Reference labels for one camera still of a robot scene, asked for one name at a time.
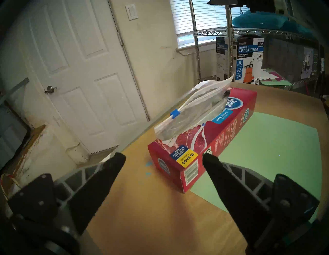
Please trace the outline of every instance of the wooden table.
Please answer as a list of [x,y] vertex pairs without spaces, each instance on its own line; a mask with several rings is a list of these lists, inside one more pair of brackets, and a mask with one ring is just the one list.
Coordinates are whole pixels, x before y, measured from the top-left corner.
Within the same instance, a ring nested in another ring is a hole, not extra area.
[[[265,86],[233,83],[233,87],[258,92],[256,112],[317,129],[322,156],[321,218],[329,197],[329,122],[321,101]],[[147,145],[154,140],[150,128],[122,151],[126,163],[87,228],[99,249],[103,254],[245,254],[247,243],[228,213],[190,191],[180,193],[150,165]]]

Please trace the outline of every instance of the light switch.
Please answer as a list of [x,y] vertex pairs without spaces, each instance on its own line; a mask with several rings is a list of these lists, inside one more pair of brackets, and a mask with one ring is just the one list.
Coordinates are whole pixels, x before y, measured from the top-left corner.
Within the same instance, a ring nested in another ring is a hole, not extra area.
[[126,5],[126,11],[127,11],[128,19],[129,20],[138,19],[135,4],[128,4],[128,5]]

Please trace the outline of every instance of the door knob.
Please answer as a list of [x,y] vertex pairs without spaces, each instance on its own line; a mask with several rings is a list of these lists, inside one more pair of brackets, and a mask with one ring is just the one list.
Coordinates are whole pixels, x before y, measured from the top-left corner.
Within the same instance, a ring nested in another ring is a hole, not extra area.
[[57,87],[52,87],[52,86],[48,86],[47,90],[44,92],[45,94],[52,94],[54,93],[54,89],[57,89]]

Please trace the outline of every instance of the green mat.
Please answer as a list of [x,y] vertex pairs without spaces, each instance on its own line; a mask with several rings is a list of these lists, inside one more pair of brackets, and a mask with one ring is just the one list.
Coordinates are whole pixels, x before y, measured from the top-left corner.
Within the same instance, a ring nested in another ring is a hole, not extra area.
[[[277,173],[285,174],[320,200],[320,143],[317,130],[310,126],[254,112],[219,160],[252,169],[270,181]],[[227,212],[207,172],[191,191]]]

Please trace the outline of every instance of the white door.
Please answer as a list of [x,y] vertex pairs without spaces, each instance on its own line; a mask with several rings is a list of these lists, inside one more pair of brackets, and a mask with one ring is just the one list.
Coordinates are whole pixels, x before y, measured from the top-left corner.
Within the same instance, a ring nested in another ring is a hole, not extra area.
[[94,153],[119,145],[146,114],[107,0],[31,2],[19,35],[42,86]]

